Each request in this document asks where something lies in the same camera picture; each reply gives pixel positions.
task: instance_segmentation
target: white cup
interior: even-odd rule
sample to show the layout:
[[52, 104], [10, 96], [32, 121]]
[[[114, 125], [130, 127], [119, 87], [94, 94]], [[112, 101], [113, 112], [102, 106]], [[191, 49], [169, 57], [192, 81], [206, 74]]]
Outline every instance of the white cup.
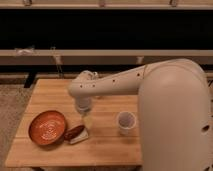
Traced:
[[122, 135], [128, 135], [136, 125], [136, 117], [131, 112], [120, 112], [117, 116], [119, 132]]

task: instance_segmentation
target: terracotta bowl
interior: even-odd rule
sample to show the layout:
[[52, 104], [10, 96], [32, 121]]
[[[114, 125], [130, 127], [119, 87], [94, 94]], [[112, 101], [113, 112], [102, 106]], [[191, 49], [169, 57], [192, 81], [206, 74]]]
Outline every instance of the terracotta bowl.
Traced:
[[29, 137], [37, 145], [57, 142], [66, 130], [66, 120], [58, 111], [45, 111], [36, 116], [29, 127]]

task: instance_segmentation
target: gray carpet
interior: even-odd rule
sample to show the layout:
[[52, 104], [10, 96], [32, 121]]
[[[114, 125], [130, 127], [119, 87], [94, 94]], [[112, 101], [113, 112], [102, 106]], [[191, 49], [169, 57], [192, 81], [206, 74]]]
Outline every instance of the gray carpet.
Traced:
[[[34, 85], [25, 89], [24, 77], [3, 79], [0, 76], [0, 171], [32, 171], [30, 168], [5, 168], [4, 162], [21, 121]], [[47, 171], [133, 171], [135, 167], [44, 168]]]

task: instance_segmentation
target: black panel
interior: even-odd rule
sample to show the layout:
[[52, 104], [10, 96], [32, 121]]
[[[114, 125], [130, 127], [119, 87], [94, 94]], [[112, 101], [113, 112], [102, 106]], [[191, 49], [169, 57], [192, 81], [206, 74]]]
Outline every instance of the black panel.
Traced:
[[213, 11], [0, 10], [0, 49], [213, 49]]

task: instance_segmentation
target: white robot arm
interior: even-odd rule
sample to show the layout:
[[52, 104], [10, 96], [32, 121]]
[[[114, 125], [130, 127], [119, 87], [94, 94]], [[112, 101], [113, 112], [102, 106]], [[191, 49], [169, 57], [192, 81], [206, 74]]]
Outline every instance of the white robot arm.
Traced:
[[144, 171], [211, 171], [211, 100], [196, 63], [170, 60], [96, 80], [84, 71], [68, 91], [81, 114], [92, 96], [138, 94]]

